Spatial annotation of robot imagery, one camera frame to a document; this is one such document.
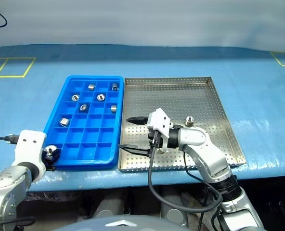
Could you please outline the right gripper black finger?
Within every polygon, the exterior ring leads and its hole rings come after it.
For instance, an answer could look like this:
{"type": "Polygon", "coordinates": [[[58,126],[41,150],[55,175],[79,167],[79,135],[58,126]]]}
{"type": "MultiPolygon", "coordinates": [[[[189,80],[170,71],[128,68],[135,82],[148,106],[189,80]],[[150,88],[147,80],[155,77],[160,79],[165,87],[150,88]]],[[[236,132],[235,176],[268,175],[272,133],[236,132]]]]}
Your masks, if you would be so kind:
{"type": "Polygon", "coordinates": [[[118,146],[120,149],[134,155],[140,155],[140,156],[149,156],[149,150],[148,149],[141,149],[136,145],[131,144],[120,144],[118,146]]]}
{"type": "Polygon", "coordinates": [[[148,122],[148,117],[146,116],[135,116],[126,119],[127,122],[135,124],[135,125],[146,125],[148,122]]]}

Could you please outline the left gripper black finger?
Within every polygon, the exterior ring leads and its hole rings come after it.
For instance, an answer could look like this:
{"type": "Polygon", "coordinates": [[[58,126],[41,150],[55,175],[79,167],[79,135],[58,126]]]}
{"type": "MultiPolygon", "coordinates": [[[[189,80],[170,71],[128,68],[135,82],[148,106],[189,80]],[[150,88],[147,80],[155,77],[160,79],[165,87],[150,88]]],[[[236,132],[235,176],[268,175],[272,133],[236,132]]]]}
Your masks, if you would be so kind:
{"type": "Polygon", "coordinates": [[[56,149],[51,149],[49,148],[49,158],[54,157],[56,161],[59,159],[61,153],[61,149],[56,148],[56,149]]]}

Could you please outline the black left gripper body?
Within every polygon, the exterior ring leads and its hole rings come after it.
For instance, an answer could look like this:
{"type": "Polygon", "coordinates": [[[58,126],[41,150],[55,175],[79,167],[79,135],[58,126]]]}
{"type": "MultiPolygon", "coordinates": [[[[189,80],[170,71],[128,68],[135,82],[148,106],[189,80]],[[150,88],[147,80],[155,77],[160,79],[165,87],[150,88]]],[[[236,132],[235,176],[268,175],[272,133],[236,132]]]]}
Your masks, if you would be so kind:
{"type": "Polygon", "coordinates": [[[46,167],[46,171],[55,171],[56,170],[56,167],[54,166],[54,162],[56,161],[56,159],[54,157],[43,158],[42,161],[46,167]]]}

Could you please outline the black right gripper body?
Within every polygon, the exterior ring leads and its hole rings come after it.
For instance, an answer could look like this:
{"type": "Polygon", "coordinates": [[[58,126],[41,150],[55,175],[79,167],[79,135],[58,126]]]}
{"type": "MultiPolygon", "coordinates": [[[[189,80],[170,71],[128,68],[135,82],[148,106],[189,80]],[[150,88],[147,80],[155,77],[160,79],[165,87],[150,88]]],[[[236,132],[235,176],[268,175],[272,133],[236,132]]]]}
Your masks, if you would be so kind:
{"type": "Polygon", "coordinates": [[[156,149],[162,147],[162,143],[163,143],[162,135],[157,130],[151,130],[149,131],[148,139],[149,139],[149,146],[150,146],[148,150],[148,154],[154,154],[156,149]]]}

